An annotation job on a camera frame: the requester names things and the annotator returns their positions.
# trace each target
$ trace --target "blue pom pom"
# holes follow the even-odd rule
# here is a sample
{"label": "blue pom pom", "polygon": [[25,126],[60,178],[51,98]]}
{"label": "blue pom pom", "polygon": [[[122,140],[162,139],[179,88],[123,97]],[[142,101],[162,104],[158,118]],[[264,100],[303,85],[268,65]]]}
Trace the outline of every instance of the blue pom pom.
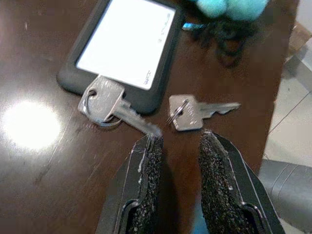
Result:
{"label": "blue pom pom", "polygon": [[233,20],[252,21],[263,12],[269,0],[227,0],[227,16]]}
{"label": "blue pom pom", "polygon": [[198,8],[208,17],[216,18],[226,12],[226,0],[198,0]]}

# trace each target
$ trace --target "dark wooden table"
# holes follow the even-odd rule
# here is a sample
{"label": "dark wooden table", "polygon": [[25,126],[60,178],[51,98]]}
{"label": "dark wooden table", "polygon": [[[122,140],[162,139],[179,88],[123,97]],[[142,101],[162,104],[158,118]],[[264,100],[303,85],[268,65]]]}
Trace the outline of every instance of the dark wooden table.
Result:
{"label": "dark wooden table", "polygon": [[[70,234],[96,230],[105,192],[142,134],[122,124],[106,132],[77,111],[79,96],[56,74],[96,0],[0,1],[0,232]],[[200,188],[200,131],[165,126],[168,97],[193,93],[206,102],[238,101],[238,111],[205,127],[230,139],[260,166],[297,0],[272,0],[241,63],[224,68],[215,45],[200,48],[183,32],[158,113],[164,168],[157,233],[188,234]]]}

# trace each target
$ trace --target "tiled floor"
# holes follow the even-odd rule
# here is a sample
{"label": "tiled floor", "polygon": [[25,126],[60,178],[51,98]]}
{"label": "tiled floor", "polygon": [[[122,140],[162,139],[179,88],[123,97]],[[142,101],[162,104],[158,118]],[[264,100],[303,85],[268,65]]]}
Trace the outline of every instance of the tiled floor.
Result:
{"label": "tiled floor", "polygon": [[[298,80],[284,71],[264,157],[312,167],[312,93]],[[303,233],[282,224],[286,234]]]}

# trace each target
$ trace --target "key ring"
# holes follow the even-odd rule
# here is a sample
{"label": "key ring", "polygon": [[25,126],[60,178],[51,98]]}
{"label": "key ring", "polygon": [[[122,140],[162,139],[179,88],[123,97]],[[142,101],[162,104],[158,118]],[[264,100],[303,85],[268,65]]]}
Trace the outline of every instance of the key ring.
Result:
{"label": "key ring", "polygon": [[171,124],[184,110],[184,108],[186,107],[186,105],[189,103],[189,101],[186,99],[183,101],[183,104],[180,105],[178,108],[176,108],[175,112],[173,113],[172,116],[170,116],[167,119],[167,125]]}
{"label": "key ring", "polygon": [[[89,90],[86,98],[83,100],[83,113],[89,118],[89,119],[92,119],[90,118],[91,114],[90,114],[90,111],[89,111],[89,105],[88,105],[88,101],[89,101],[89,98],[91,96],[95,96],[97,94],[96,90],[95,89],[91,89]],[[121,123],[121,119],[117,120],[116,122],[113,122],[113,123],[107,123],[109,121],[111,121],[113,119],[114,116],[111,116],[107,119],[106,122],[104,121],[95,121],[96,124],[98,124],[100,127],[103,127],[103,128],[109,128],[109,127],[114,127],[114,126],[118,126],[120,125]]]}

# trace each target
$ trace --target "silver key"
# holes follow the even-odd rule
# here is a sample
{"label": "silver key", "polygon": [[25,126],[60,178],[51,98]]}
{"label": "silver key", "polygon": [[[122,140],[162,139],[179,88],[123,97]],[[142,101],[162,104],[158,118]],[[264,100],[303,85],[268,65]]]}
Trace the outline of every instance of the silver key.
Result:
{"label": "silver key", "polygon": [[122,98],[125,89],[119,83],[99,75],[85,90],[78,110],[100,126],[112,126],[113,116],[125,121],[145,134],[161,136],[161,130],[137,114]]}
{"label": "silver key", "polygon": [[197,102],[193,95],[172,95],[169,98],[169,105],[170,117],[167,123],[173,122],[178,131],[201,129],[204,125],[203,119],[211,118],[215,112],[225,114],[240,107],[237,102],[224,104]]}

